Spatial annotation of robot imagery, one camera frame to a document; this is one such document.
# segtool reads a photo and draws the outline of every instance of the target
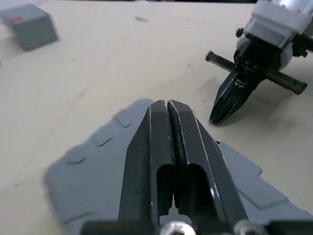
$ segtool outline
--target metal bolt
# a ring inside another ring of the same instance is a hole
[[[171,221],[161,228],[159,235],[196,235],[196,232],[189,224]]]
[[[239,221],[234,227],[235,235],[268,235],[263,226],[252,224],[248,220]]]

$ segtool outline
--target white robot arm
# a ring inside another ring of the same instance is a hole
[[[313,0],[259,0],[239,38],[234,63],[213,52],[206,60],[230,72],[220,86],[210,121],[218,125],[243,106],[260,82],[268,79],[295,94],[307,84],[279,70],[293,56],[313,51]]]

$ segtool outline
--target beige table surface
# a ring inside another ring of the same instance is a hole
[[[60,235],[46,168],[133,101],[176,99],[263,168],[262,177],[313,213],[313,97],[265,81],[224,125],[208,117],[253,5],[49,1],[60,41],[23,52],[0,27],[0,234]],[[147,22],[136,20],[147,19]],[[313,56],[285,72],[311,82]]]

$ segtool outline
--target red label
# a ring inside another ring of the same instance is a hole
[[[13,18],[9,18],[7,20],[9,23],[19,23],[24,21],[24,19],[22,17],[13,17]]]

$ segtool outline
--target gray object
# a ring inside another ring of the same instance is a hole
[[[51,202],[69,235],[79,235],[88,220],[116,220],[123,183],[127,147],[152,100],[142,99],[119,112],[86,142],[69,150],[45,175]],[[262,169],[219,144],[250,221],[313,219],[259,176]],[[160,222],[182,220],[185,215],[170,209]]]
[[[50,15],[31,4],[1,11],[3,22],[12,29],[24,50],[58,40]]]

